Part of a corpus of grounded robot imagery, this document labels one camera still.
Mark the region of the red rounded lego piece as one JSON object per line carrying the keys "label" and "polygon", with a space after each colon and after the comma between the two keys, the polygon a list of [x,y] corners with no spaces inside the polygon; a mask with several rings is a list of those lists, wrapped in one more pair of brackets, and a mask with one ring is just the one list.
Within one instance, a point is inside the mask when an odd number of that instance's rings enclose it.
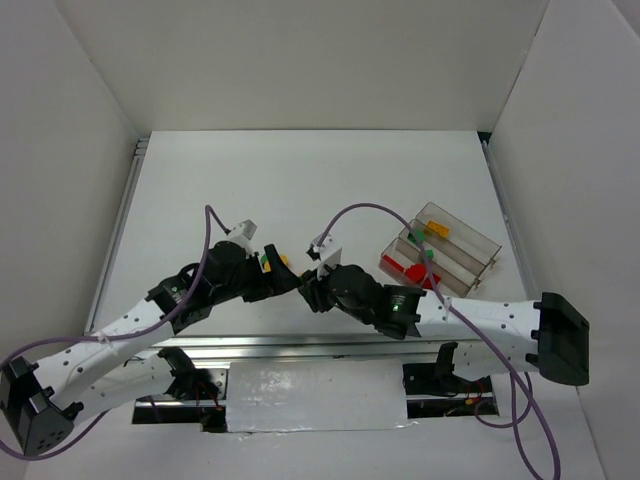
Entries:
{"label": "red rounded lego piece", "polygon": [[433,285],[438,285],[441,280],[440,276],[434,274],[434,283],[432,283],[424,264],[413,264],[411,267],[407,268],[404,272],[404,278],[410,284],[428,290],[432,290]]}

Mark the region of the yellow long lego brick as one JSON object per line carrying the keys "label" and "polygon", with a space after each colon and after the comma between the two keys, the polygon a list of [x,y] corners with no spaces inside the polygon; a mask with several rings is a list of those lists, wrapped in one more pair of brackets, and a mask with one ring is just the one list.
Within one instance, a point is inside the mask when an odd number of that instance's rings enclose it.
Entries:
{"label": "yellow long lego brick", "polygon": [[433,234],[433,235],[437,235],[439,237],[442,238],[448,238],[450,235],[450,228],[440,224],[438,222],[435,222],[433,220],[430,220],[426,226],[425,226],[425,231],[428,232],[429,234]]}

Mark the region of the red square lego brick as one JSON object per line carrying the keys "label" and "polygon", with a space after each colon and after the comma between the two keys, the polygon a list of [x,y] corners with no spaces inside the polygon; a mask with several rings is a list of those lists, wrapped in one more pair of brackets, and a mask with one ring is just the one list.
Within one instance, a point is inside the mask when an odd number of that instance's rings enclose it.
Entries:
{"label": "red square lego brick", "polygon": [[386,272],[394,272],[399,274],[403,274],[405,272],[405,267],[389,255],[381,256],[379,266]]}

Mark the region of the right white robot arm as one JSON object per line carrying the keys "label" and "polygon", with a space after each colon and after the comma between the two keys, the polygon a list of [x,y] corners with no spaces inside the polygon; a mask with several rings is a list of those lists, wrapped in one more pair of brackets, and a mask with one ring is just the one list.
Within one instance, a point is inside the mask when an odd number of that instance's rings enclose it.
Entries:
{"label": "right white robot arm", "polygon": [[382,285],[356,265],[338,265],[324,276],[306,272],[298,291],[315,313],[336,308],[394,340],[440,343],[436,363],[446,375],[475,381],[538,372],[568,386],[590,380],[589,322],[557,293],[503,303],[439,298],[431,290]]}

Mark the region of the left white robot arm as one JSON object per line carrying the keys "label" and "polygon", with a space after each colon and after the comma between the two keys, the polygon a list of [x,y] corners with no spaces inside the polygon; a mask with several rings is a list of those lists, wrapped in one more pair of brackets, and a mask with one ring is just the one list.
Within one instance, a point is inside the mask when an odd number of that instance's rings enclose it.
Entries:
{"label": "left white robot arm", "polygon": [[301,281],[278,254],[265,248],[264,270],[257,254],[234,241],[220,241],[197,263],[162,280],[113,323],[90,336],[57,337],[60,352],[30,362],[26,347],[1,368],[1,411],[20,448],[13,457],[51,458],[87,419],[130,400],[156,394],[178,397],[193,390],[198,371],[184,351],[166,347],[140,361],[139,352],[206,319],[229,300],[247,303],[297,289]]}

